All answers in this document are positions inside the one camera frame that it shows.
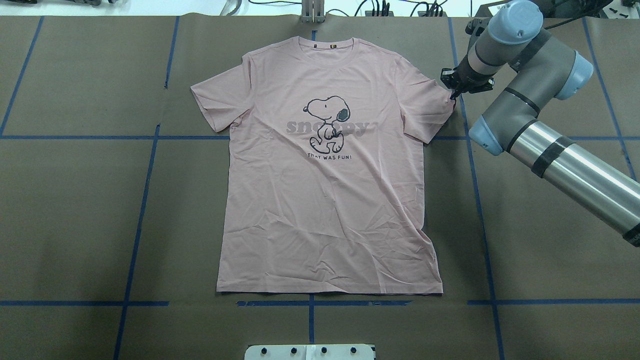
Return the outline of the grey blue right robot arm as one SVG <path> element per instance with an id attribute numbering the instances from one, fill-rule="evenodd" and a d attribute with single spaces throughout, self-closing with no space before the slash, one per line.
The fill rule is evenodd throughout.
<path id="1" fill-rule="evenodd" d="M 468 131 L 495 157 L 508 153 L 622 235 L 640 243 L 639 184 L 538 117 L 553 99 L 567 100 L 589 82 L 594 66 L 543 26 L 529 0 L 512 0 L 487 19 L 466 26 L 467 53 L 440 79 L 456 100 L 491 91 L 507 65 L 516 75 Z"/>

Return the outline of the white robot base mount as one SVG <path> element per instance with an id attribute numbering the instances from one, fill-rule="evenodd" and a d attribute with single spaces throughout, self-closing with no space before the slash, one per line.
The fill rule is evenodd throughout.
<path id="1" fill-rule="evenodd" d="M 245 360 L 375 360 L 372 344 L 278 344 L 251 345 Z"/>

